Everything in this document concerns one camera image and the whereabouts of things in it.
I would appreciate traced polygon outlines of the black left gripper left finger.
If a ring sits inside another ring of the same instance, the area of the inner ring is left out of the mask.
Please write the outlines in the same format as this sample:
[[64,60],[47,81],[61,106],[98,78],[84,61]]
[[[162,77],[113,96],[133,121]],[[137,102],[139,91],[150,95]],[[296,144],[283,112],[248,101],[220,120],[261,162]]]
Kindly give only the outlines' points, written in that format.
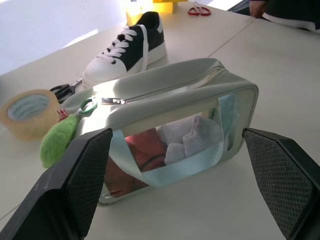
[[0,240],[84,240],[102,192],[113,131],[74,138],[0,232]]

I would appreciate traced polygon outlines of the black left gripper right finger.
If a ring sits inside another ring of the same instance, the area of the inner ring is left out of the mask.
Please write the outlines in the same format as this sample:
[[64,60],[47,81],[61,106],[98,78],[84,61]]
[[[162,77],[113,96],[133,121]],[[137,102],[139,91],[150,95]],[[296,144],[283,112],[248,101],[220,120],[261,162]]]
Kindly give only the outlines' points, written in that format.
[[286,240],[320,240],[320,166],[291,138],[242,131],[258,189]]

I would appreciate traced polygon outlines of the clear white toiletry pouch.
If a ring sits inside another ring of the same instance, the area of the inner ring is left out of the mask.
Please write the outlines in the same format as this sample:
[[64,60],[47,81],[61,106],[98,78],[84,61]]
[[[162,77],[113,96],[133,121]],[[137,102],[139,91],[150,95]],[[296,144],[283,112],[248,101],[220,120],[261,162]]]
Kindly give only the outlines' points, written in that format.
[[[72,95],[62,107],[75,113],[87,98],[94,97],[97,108],[81,117],[76,136],[111,128],[109,158],[125,173],[148,185],[112,197],[104,182],[98,201],[109,205],[231,159],[242,147],[242,130],[252,121],[258,95],[255,84],[229,72],[217,59],[199,58],[98,84]],[[197,114],[220,122],[223,142],[176,163],[139,170],[126,137]]]

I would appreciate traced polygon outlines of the roll of clear packing tape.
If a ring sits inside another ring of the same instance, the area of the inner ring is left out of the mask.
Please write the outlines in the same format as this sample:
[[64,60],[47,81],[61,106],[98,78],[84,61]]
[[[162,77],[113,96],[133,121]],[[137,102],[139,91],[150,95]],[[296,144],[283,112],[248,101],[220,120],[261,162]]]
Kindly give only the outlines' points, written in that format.
[[59,119],[60,103],[47,89],[25,91],[0,108],[0,123],[18,140],[44,137]]

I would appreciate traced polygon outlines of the red cloth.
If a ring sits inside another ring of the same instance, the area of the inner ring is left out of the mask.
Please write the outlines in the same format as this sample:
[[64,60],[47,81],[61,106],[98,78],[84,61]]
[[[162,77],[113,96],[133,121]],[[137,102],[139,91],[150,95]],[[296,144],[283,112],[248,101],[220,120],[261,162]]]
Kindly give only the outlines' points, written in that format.
[[[125,141],[141,172],[164,167],[167,149],[155,128],[127,136]],[[118,198],[148,185],[125,173],[112,158],[107,159],[104,183],[112,197]]]

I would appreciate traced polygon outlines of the white folded cloth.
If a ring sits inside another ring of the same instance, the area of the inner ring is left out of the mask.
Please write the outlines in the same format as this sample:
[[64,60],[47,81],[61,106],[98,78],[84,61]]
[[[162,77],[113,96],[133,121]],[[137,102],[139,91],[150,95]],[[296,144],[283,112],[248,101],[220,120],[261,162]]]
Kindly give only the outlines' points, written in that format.
[[166,165],[189,158],[224,140],[221,123],[199,114],[161,125],[156,132],[166,146]]

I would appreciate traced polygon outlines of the black and white sneaker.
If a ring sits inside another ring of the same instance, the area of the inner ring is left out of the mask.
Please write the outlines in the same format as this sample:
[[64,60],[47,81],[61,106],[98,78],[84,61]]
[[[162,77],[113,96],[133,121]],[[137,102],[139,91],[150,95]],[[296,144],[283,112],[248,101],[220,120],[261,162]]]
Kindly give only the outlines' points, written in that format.
[[88,63],[82,73],[86,87],[143,72],[167,54],[158,12],[147,11],[136,24],[125,26],[110,45]]

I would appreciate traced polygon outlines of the person in dark clothes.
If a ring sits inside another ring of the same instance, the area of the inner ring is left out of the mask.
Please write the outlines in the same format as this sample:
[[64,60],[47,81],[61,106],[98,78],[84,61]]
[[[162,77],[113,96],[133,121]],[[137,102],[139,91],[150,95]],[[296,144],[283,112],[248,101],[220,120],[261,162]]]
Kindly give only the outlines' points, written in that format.
[[320,35],[320,0],[249,0],[249,13],[254,18]]

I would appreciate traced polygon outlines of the yellow translucent bottle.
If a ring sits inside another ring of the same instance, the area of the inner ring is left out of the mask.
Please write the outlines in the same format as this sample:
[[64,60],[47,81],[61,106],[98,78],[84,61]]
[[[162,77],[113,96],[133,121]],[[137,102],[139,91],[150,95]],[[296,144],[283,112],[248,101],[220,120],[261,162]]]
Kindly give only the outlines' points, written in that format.
[[133,26],[141,18],[143,14],[143,7],[140,0],[126,0],[125,2],[125,15],[126,25]]

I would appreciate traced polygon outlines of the yellow box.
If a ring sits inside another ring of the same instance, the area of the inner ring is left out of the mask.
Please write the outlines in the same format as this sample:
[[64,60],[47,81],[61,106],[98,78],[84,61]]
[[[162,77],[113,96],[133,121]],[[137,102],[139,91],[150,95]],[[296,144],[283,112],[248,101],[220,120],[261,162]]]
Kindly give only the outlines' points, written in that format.
[[152,0],[151,9],[154,12],[173,14],[180,2],[187,2],[188,0]]

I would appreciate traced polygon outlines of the green fuzzy plush keychain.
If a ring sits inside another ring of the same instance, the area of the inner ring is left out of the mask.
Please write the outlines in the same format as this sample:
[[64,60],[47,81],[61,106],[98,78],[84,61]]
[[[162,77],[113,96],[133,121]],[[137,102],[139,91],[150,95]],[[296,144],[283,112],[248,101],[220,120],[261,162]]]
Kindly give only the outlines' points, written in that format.
[[48,169],[61,159],[71,141],[83,115],[91,114],[98,107],[94,97],[87,98],[76,109],[75,113],[67,113],[65,109],[57,111],[59,119],[42,139],[39,158],[42,167]]

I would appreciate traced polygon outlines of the black handled scissors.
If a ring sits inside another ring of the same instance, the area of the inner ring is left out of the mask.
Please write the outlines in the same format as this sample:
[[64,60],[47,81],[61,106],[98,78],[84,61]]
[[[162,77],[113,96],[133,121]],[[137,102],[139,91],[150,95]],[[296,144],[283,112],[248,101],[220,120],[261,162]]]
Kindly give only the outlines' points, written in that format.
[[73,83],[55,86],[51,88],[50,91],[55,94],[58,102],[62,104],[67,98],[75,94],[76,87],[82,82],[82,80],[83,78],[79,78]]

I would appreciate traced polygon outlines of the red handled scissors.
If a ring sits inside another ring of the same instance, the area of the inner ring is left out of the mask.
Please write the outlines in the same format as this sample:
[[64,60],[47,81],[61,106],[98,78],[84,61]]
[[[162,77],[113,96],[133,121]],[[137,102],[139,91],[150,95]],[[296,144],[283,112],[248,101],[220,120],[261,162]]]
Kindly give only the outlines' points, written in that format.
[[188,10],[188,15],[190,16],[210,16],[211,11],[206,8],[201,6],[198,2],[194,2],[193,6]]

